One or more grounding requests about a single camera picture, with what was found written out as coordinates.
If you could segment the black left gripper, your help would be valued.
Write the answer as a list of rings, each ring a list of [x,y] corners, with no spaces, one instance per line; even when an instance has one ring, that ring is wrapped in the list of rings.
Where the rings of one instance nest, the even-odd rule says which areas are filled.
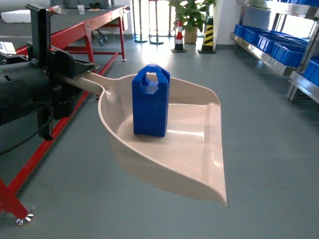
[[[53,97],[53,118],[60,120],[73,113],[84,90],[63,83],[57,78],[58,74],[69,78],[78,77],[95,71],[99,65],[93,62],[74,60],[66,51],[58,48],[48,48],[47,43],[27,43],[30,62],[40,68],[49,78],[50,94]]]

